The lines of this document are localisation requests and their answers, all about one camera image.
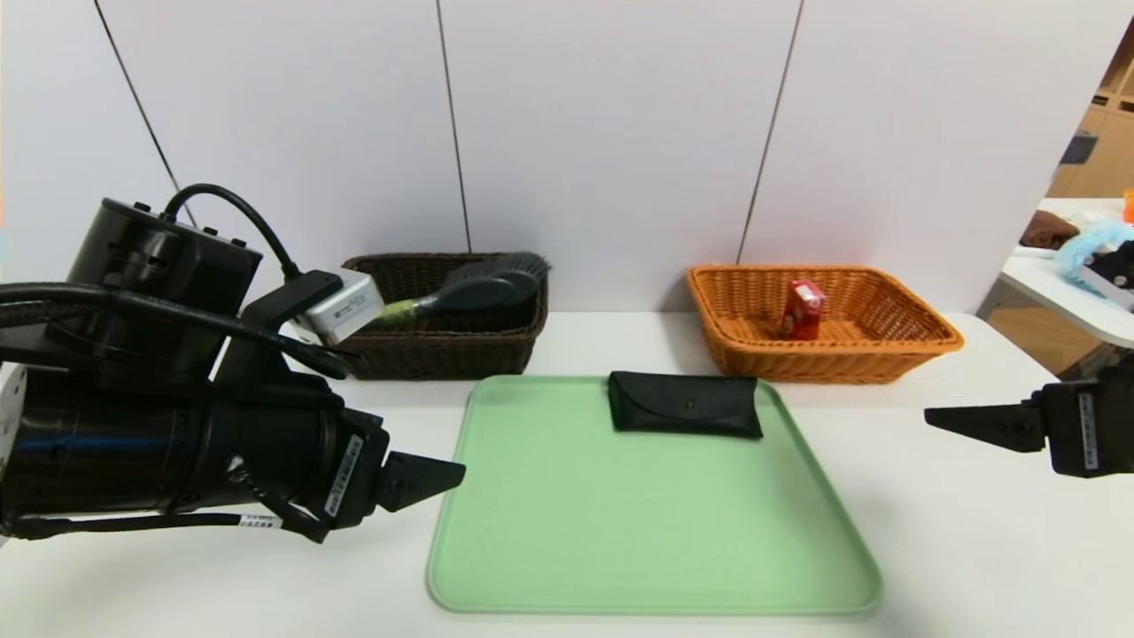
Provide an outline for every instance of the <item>orange object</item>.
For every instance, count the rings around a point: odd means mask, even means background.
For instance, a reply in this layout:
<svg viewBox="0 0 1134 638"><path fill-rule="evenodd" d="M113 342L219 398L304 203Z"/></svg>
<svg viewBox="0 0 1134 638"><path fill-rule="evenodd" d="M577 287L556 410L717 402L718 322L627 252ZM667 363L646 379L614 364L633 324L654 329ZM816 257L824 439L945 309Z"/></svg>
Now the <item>orange object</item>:
<svg viewBox="0 0 1134 638"><path fill-rule="evenodd" d="M1134 223L1134 188L1123 190L1123 197L1126 198L1126 207L1123 209L1123 220L1126 223Z"/></svg>
<svg viewBox="0 0 1134 638"><path fill-rule="evenodd" d="M787 288L787 303L780 318L784 339L810 342L819 339L827 297L811 279L796 279Z"/></svg>
<svg viewBox="0 0 1134 638"><path fill-rule="evenodd" d="M802 277L827 295L823 323L815 341L785 341L784 289ZM697 265L686 281L713 361L728 375L886 384L965 344L928 303L873 267Z"/></svg>

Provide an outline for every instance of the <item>brown wicker basket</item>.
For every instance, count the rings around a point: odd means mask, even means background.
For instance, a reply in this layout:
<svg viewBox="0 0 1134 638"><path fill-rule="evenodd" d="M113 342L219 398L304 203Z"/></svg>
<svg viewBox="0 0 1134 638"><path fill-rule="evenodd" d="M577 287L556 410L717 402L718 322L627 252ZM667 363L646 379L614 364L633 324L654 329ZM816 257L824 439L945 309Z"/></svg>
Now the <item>brown wicker basket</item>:
<svg viewBox="0 0 1134 638"><path fill-rule="evenodd" d="M827 295L819 340L780 339L793 279ZM699 265L687 280L713 361L776 382L886 384L964 340L897 279L857 265Z"/></svg>
<svg viewBox="0 0 1134 638"><path fill-rule="evenodd" d="M445 275L496 254L380 254L357 256L344 267L374 277L387 303L437 291ZM548 283L523 303L474 312L423 316L401 326L359 332L340 350L359 380L483 380L518 375L548 318Z"/></svg>

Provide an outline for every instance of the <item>red box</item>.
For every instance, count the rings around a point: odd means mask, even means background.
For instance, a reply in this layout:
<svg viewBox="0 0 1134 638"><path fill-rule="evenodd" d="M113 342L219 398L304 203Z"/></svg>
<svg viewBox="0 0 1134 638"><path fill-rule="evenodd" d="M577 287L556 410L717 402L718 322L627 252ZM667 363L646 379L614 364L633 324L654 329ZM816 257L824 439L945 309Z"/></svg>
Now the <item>red box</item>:
<svg viewBox="0 0 1134 638"><path fill-rule="evenodd" d="M811 279L795 279L787 290L784 318L780 330L789 341L814 341L819 339L819 324L823 317L827 295Z"/></svg>

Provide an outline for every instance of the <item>brush bristles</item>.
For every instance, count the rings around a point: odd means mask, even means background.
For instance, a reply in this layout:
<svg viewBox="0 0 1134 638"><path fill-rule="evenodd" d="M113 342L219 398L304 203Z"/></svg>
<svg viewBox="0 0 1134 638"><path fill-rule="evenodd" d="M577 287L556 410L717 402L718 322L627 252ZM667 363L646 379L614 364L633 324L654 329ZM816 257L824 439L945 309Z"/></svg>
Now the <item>brush bristles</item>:
<svg viewBox="0 0 1134 638"><path fill-rule="evenodd" d="M534 252L510 252L484 261L466 263L446 274L442 286L472 277L492 277L503 271L526 272L542 281L549 270L551 264L542 255Z"/></svg>

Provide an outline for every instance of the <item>white wall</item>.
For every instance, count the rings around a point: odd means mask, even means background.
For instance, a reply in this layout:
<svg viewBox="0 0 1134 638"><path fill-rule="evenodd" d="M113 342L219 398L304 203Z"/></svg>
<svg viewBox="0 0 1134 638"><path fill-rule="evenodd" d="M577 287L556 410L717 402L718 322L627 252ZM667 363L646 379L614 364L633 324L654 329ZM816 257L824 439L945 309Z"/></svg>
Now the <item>white wall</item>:
<svg viewBox="0 0 1134 638"><path fill-rule="evenodd" d="M94 3L3 2L5 280L67 275L104 196L174 187Z"/></svg>
<svg viewBox="0 0 1134 638"><path fill-rule="evenodd" d="M237 192L302 267L374 252L467 249L432 0L102 0L181 186ZM202 224L264 250L239 213Z"/></svg>
<svg viewBox="0 0 1134 638"><path fill-rule="evenodd" d="M734 261L798 0L442 0L473 249L557 309L691 307Z"/></svg>
<svg viewBox="0 0 1134 638"><path fill-rule="evenodd" d="M265 6L103 0L181 182L246 195L310 267L464 249L432 0ZM442 0L473 247L545 250L560 308L678 306L742 240L793 7ZM975 308L1131 10L806 0L743 258ZM59 279L101 196L172 188L90 1L8 0L2 29L5 275Z"/></svg>
<svg viewBox="0 0 1134 638"><path fill-rule="evenodd" d="M873 264L974 311L1132 10L806 0L742 260Z"/></svg>

